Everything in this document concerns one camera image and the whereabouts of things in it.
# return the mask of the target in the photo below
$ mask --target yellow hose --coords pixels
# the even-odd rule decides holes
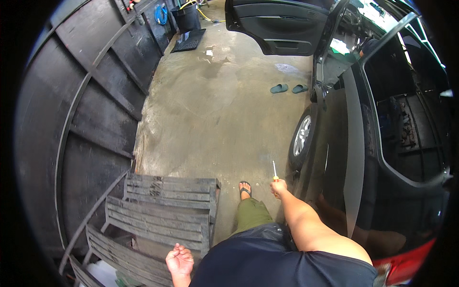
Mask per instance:
[[[185,4],[183,4],[179,10],[182,10],[185,6],[187,6],[188,4],[190,3],[193,3],[193,2],[196,2],[196,3],[199,3],[198,1],[196,0],[187,0]],[[201,15],[204,17],[204,19],[206,19],[207,21],[210,21],[210,22],[213,22],[210,18],[208,18],[206,15],[204,15],[204,13],[199,9],[199,8],[196,8],[199,13],[201,13]]]

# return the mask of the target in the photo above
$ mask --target red object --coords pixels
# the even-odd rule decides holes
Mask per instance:
[[[390,263],[391,268],[389,274],[387,274],[386,285],[391,286],[401,283],[413,278],[427,257],[434,242],[435,238],[416,249],[400,255],[374,260],[373,266],[378,267],[379,265]]]

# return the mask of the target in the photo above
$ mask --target black bucket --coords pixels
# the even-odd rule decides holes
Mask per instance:
[[[180,33],[186,33],[191,30],[201,29],[199,23],[198,11],[196,10],[197,4],[189,4],[180,10],[180,7],[175,6],[171,9],[172,15],[177,22]]]

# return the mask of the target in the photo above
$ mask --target green pants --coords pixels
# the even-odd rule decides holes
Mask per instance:
[[[274,222],[262,201],[246,198],[237,206],[237,229],[231,234],[246,231],[262,224]]]

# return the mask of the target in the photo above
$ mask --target hand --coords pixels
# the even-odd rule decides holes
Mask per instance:
[[[275,182],[275,181],[271,182],[269,186],[271,187],[271,193],[274,194],[279,199],[282,199],[282,194],[285,194],[285,192],[289,192],[287,190],[287,184],[285,180],[282,180],[282,179],[279,179],[278,182]]]
[[[166,264],[173,277],[190,276],[194,263],[191,251],[178,243],[175,244],[174,249],[169,251],[166,256]]]

